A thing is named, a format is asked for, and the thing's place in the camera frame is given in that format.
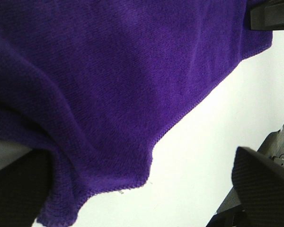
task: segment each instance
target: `purple knit sweater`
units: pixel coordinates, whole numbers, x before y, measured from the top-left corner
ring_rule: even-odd
[[[70,226],[89,197],[145,184],[158,140],[270,47],[248,27],[259,2],[0,0],[0,139],[53,159],[37,221]]]

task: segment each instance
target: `purple fabric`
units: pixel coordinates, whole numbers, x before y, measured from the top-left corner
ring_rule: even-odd
[[[0,139],[53,158],[37,221],[70,226],[90,196],[145,184],[157,141],[270,47],[248,27],[259,2],[0,0]]]

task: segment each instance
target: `knit fabric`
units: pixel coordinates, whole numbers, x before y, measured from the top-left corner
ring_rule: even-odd
[[[52,157],[37,221],[70,226],[89,197],[145,184],[157,141],[270,47],[249,29],[260,1],[0,0],[0,139]]]

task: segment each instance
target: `white wall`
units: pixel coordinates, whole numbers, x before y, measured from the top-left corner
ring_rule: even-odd
[[[155,146],[141,188],[89,199],[74,227],[204,227],[232,187],[237,146],[259,148],[284,123],[284,31],[244,60]]]

